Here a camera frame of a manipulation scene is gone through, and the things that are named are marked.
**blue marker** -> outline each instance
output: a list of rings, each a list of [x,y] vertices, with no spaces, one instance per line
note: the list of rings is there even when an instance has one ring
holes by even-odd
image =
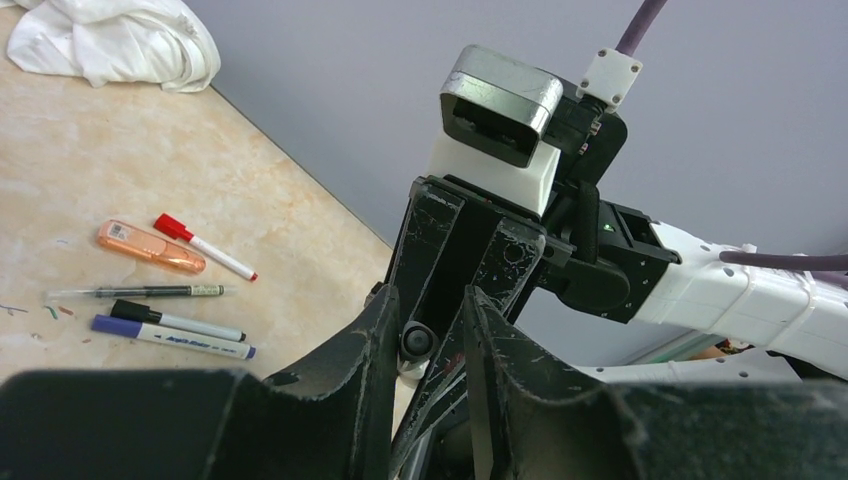
[[[256,348],[246,343],[223,340],[198,333],[184,332],[150,323],[122,320],[120,318],[107,317],[106,315],[95,315],[91,329],[95,332],[111,333],[122,337],[190,348],[192,350],[215,353],[227,357],[248,359],[256,355]]]

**black pen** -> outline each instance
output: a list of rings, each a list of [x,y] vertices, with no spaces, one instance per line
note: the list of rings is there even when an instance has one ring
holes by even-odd
[[[151,285],[142,287],[95,287],[49,290],[47,301],[75,298],[220,297],[235,293],[227,285]]]

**red marker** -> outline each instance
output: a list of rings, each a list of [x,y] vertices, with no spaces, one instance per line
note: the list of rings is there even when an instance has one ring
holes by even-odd
[[[206,255],[209,255],[215,260],[218,260],[225,267],[238,273],[239,275],[250,280],[251,282],[255,282],[256,279],[259,277],[259,275],[257,275],[252,268],[237,262],[235,258],[206,243],[206,241],[204,241],[197,235],[189,232],[185,225],[183,225],[182,223],[177,221],[177,219],[168,215],[167,213],[163,213],[159,216],[159,218],[156,220],[156,223],[153,224],[153,228],[159,230],[160,232],[173,239],[179,238],[185,240],[189,243],[189,245],[194,245],[194,247],[200,250],[201,252],[205,253]]]

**white cable clip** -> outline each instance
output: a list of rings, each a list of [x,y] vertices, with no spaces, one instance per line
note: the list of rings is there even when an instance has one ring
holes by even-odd
[[[639,72],[642,62],[605,48],[595,55],[589,70],[577,86],[577,97],[591,95],[607,104],[606,111],[614,112],[624,101]]]

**cable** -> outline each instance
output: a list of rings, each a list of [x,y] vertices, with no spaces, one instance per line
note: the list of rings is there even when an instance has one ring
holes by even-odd
[[[839,272],[848,270],[848,255],[769,255],[766,253],[725,250],[718,255],[718,258],[725,263],[777,268],[780,270],[795,270],[798,272]]]
[[[645,32],[648,31],[648,27],[651,26],[651,22],[657,18],[657,14],[660,13],[666,1],[645,0],[642,2],[642,6],[633,16],[633,20],[630,21],[630,25],[627,26],[627,30],[624,31],[624,35],[621,36],[621,40],[618,41],[618,46],[615,49],[632,57],[636,47],[639,46],[639,42],[642,41],[642,37],[645,36]]]

